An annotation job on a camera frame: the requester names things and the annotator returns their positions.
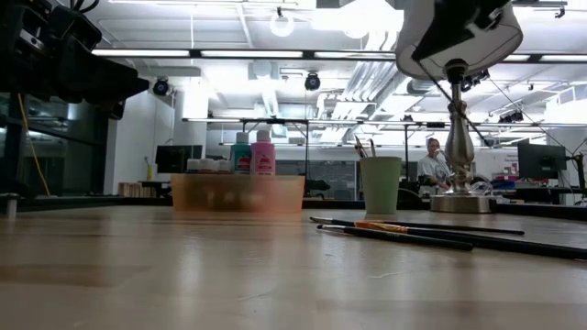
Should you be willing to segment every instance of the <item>yellow cable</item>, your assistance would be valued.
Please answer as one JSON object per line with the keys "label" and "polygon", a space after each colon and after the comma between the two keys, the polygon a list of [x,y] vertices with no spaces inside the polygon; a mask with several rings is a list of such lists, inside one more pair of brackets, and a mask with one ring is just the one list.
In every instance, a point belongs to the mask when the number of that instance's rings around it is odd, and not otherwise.
{"label": "yellow cable", "polygon": [[39,177],[43,181],[43,185],[45,186],[45,192],[48,196],[51,196],[49,186],[47,185],[47,181],[45,181],[45,177],[43,176],[43,171],[40,170],[39,160],[37,159],[37,153],[35,152],[35,146],[33,145],[33,139],[30,137],[30,134],[28,132],[27,114],[25,114],[25,106],[22,104],[22,96],[20,96],[20,94],[18,95],[18,103],[20,104],[20,113],[22,114],[22,120],[25,123],[28,142],[30,143],[30,150],[33,152],[33,158],[35,159],[35,163],[37,164],[37,171],[39,172]]}

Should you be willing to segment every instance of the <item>orange plastic container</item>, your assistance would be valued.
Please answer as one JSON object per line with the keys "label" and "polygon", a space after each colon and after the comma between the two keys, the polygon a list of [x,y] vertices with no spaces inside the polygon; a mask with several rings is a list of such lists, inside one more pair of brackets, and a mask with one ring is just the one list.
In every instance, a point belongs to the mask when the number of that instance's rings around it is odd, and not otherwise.
{"label": "orange plastic container", "polygon": [[301,213],[304,177],[173,174],[177,212]]}

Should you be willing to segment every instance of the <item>lamp base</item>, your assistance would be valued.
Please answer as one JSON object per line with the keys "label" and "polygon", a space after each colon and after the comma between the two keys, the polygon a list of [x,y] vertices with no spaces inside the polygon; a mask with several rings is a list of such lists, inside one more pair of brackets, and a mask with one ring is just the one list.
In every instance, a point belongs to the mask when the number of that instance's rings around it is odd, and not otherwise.
{"label": "lamp base", "polygon": [[436,195],[430,197],[430,211],[459,214],[492,213],[495,199],[491,196]]}

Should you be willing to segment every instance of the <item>teal paint bottle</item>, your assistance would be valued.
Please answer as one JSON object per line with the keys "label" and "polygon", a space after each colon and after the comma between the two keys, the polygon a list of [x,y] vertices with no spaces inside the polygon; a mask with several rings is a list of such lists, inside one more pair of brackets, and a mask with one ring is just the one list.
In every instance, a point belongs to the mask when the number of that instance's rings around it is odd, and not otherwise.
{"label": "teal paint bottle", "polygon": [[235,174],[250,174],[249,133],[238,132],[237,143],[230,147],[230,162]]}

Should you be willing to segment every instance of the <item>wooden table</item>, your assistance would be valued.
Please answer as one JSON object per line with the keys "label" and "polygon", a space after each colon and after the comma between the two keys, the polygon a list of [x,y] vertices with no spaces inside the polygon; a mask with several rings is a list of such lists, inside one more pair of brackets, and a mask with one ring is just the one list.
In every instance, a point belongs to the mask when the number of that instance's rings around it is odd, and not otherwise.
{"label": "wooden table", "polygon": [[[581,329],[587,263],[316,232],[309,215],[167,207],[20,214],[0,225],[2,329]],[[400,219],[521,228],[587,248],[587,225],[503,214]]]}

